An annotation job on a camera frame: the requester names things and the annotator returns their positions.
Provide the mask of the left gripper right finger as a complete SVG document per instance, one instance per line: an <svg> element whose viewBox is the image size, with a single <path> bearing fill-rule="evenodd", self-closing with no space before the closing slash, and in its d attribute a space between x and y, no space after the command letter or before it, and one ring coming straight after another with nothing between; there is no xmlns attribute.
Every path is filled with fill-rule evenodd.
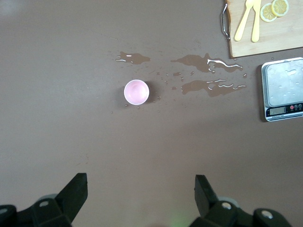
<svg viewBox="0 0 303 227"><path fill-rule="evenodd" d="M195 201L200 216L189 227L292 227L275 210L259 208L251 215L231 201L220 200L205 175L195 177Z"/></svg>

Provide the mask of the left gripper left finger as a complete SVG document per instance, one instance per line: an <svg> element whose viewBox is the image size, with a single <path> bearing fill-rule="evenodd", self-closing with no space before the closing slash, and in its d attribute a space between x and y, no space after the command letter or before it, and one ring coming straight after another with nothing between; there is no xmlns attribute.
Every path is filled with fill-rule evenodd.
<svg viewBox="0 0 303 227"><path fill-rule="evenodd" d="M77 173L58 194L44 196L25 210L0 205L0 227L73 227L87 197L87 174Z"/></svg>

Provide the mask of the pink cup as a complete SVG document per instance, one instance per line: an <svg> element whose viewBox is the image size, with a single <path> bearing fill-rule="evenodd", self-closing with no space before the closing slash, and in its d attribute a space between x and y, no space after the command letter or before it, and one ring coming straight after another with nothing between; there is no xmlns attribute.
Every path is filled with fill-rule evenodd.
<svg viewBox="0 0 303 227"><path fill-rule="evenodd" d="M139 79L129 81L124 88L124 97L132 105L144 104L149 98L148 85Z"/></svg>

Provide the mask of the brown table cover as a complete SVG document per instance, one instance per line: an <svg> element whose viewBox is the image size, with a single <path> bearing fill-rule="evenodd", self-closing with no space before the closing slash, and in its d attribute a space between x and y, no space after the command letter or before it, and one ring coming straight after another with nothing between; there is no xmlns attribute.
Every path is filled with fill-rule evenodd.
<svg viewBox="0 0 303 227"><path fill-rule="evenodd" d="M74 227L188 227L195 176L248 213L303 227L303 118L261 119L260 65L303 49L232 59L224 0L0 0L0 204L22 210L87 173ZM116 61L120 52L151 59ZM171 62L208 53L242 71ZM124 97L144 81L144 104ZM194 80L246 85L182 94Z"/></svg>

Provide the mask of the silver kitchen scale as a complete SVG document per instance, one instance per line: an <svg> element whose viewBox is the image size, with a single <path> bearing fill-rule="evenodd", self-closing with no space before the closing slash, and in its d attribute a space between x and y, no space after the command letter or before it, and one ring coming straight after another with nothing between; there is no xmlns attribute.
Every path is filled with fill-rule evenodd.
<svg viewBox="0 0 303 227"><path fill-rule="evenodd" d="M261 78L266 121L303 117L303 57L266 62Z"/></svg>

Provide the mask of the small water puddle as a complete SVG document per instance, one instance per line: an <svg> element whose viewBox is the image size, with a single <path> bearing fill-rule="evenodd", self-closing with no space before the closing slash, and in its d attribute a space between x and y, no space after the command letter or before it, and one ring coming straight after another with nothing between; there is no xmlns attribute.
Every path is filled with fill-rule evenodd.
<svg viewBox="0 0 303 227"><path fill-rule="evenodd" d="M151 61L151 59L139 53L120 52L120 54L116 58L116 61L139 65L144 62L149 62Z"/></svg>

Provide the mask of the yellow plastic fork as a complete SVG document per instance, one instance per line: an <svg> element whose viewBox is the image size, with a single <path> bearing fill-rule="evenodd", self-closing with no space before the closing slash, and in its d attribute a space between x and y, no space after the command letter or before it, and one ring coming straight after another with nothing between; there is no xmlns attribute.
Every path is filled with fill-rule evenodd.
<svg viewBox="0 0 303 227"><path fill-rule="evenodd" d="M239 23L239 26L236 30L235 37L234 37L236 42L238 42L242 39L243 32L244 32L244 29L245 29L245 26L247 23L247 19L248 19L250 10L253 7L253 4L254 4L254 0L246 0L246 2L245 2L245 11L241 18L241 21Z"/></svg>

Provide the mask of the wooden cutting board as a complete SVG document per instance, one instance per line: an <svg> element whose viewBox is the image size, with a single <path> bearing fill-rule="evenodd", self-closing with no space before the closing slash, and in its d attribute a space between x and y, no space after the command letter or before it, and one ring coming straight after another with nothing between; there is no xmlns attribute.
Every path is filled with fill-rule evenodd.
<svg viewBox="0 0 303 227"><path fill-rule="evenodd" d="M252 41L255 11L250 10L242 39L235 40L236 31L244 15L246 0L224 0L225 31L230 37L230 55L233 58L289 50L303 47L303 0L287 0L289 11L273 22L259 23L259 40Z"/></svg>

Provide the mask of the yellow plastic knife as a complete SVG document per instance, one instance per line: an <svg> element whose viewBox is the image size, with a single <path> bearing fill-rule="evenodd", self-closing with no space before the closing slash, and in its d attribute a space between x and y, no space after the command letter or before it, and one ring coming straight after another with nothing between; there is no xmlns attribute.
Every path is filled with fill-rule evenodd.
<svg viewBox="0 0 303 227"><path fill-rule="evenodd" d="M261 9L261 0L254 0L253 10L255 12L254 24L252 29L252 42L256 43L259 40L260 33L260 9Z"/></svg>

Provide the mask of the lemon slice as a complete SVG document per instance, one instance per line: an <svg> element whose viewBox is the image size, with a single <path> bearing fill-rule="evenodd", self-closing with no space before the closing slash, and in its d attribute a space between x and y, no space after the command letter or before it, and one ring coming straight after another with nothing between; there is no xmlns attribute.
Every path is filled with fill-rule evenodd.
<svg viewBox="0 0 303 227"><path fill-rule="evenodd" d="M263 5L260 9L260 18L267 23L273 22L277 19L277 16L274 15L271 8L271 3Z"/></svg>
<svg viewBox="0 0 303 227"><path fill-rule="evenodd" d="M273 0L271 10L276 17L283 17L288 13L289 3L287 0Z"/></svg>

